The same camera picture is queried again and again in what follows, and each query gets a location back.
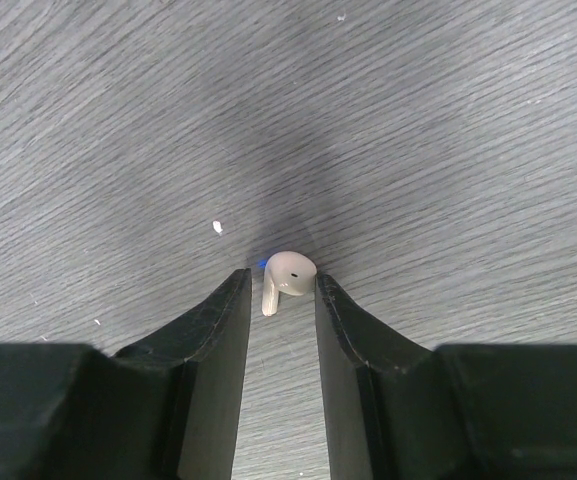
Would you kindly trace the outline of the pinkish white earbud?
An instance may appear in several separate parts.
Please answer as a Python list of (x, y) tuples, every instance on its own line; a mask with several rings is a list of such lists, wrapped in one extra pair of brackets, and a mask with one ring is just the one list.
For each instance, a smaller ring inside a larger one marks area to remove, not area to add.
[(303, 296), (314, 286), (317, 267), (308, 257), (294, 251), (272, 255), (264, 269), (261, 311), (266, 317), (277, 313), (280, 294)]

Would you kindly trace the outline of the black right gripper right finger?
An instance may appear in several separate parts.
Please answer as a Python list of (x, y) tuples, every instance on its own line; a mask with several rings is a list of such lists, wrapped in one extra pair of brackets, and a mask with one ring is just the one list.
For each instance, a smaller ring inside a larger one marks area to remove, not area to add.
[(577, 479), (577, 345), (433, 350), (327, 274), (315, 323), (335, 479)]

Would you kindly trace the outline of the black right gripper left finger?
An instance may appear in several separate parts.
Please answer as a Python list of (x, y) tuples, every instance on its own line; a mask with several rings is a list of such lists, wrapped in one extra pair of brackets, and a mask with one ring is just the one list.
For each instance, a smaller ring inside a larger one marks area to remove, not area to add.
[(113, 355), (0, 343), (0, 479), (228, 479), (252, 276)]

